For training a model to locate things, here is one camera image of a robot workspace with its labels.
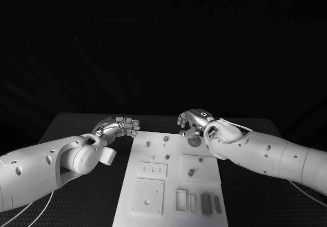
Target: hole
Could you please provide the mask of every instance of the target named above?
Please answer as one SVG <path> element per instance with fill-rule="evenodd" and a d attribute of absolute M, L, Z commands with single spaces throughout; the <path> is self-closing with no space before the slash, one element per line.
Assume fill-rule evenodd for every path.
<path fill-rule="evenodd" d="M 16 168 L 16 173 L 18 173 L 19 176 L 21 176 L 21 174 L 22 174 L 22 171 L 24 171 L 24 169 L 22 169 L 22 167 L 19 166 L 19 167 Z"/>
<path fill-rule="evenodd" d="M 48 162 L 48 164 L 51 165 L 51 163 L 52 163 L 52 158 L 51 158 L 51 156 L 47 156 L 47 162 Z"/>

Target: table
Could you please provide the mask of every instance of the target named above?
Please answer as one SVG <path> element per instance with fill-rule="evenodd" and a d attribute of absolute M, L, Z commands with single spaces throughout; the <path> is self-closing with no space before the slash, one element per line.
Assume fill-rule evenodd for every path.
<path fill-rule="evenodd" d="M 109 116 L 140 120 L 142 130 L 178 134 L 178 116 L 61 113 L 45 132 L 41 143 L 90 133 Z M 254 131 L 280 136 L 268 119 L 225 118 Z M 98 163 L 90 174 L 73 180 L 55 191 L 48 209 L 35 226 L 113 226 L 116 208 L 126 176 L 133 139 L 117 138 L 110 145 L 117 150 L 111 166 Z M 313 201 L 292 185 L 274 177 L 257 174 L 230 160 L 218 160 L 230 227 L 317 227 L 327 226 L 327 208 Z M 38 200 L 19 218 L 15 226 L 28 226 L 48 203 L 51 195 Z M 0 213 L 3 224 L 24 209 Z"/>

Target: robotic hand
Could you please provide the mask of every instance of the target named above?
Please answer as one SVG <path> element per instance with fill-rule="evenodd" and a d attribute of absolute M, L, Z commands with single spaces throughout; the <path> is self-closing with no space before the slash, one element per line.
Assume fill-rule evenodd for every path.
<path fill-rule="evenodd" d="M 116 137 L 137 136 L 140 121 L 109 117 L 93 133 L 19 149 L 0 157 L 0 212 L 22 207 L 88 174 L 101 161 L 111 165 Z"/>
<path fill-rule="evenodd" d="M 327 152 L 303 147 L 273 135 L 254 132 L 212 114 L 192 109 L 181 114 L 178 124 L 191 129 L 181 131 L 189 139 L 201 136 L 212 154 L 254 172 L 296 181 L 327 195 Z"/>

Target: black background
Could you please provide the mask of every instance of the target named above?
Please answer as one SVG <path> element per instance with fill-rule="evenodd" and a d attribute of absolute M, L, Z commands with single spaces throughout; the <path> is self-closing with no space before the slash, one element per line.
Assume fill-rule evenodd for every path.
<path fill-rule="evenodd" d="M 323 1 L 127 1 L 0 8 L 2 153 L 61 112 L 268 118 L 326 149 Z"/>

